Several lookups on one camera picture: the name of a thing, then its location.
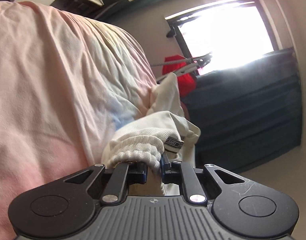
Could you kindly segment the cream white zip hoodie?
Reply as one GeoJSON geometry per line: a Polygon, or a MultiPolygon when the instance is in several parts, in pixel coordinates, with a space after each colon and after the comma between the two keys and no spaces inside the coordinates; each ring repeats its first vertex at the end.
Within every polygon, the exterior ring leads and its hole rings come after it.
{"type": "Polygon", "coordinates": [[[170,73],[152,88],[146,116],[114,133],[105,146],[101,163],[108,168],[124,161],[143,162],[148,166],[147,182],[130,186],[129,193],[133,196],[178,195],[177,185],[162,182],[162,154],[166,153],[171,161],[184,161],[194,166],[195,144],[200,135],[200,129],[185,117],[177,76],[170,73]]]}

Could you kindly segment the teal right curtain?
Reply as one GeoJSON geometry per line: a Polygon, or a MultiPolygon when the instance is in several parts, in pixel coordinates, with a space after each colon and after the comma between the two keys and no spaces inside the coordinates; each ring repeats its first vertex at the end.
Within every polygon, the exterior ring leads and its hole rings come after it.
{"type": "Polygon", "coordinates": [[[301,144],[301,81],[293,48],[197,78],[182,102],[201,130],[197,167],[248,171],[301,144]]]}

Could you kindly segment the pastel tie-dye bed sheet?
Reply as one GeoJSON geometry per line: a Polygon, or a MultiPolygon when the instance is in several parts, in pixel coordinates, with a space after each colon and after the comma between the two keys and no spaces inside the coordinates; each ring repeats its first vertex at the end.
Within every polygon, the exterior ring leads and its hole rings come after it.
{"type": "Polygon", "coordinates": [[[0,239],[24,191],[100,162],[145,116],[156,80],[125,30],[32,2],[0,2],[0,239]]]}

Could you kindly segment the dark framed window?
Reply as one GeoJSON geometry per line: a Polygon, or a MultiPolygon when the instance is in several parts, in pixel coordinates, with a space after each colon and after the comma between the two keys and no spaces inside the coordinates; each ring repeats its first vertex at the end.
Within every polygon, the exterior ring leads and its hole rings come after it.
{"type": "Polygon", "coordinates": [[[242,67],[279,50],[273,25],[260,0],[223,0],[187,9],[166,18],[185,57],[211,54],[197,72],[242,67]]]}

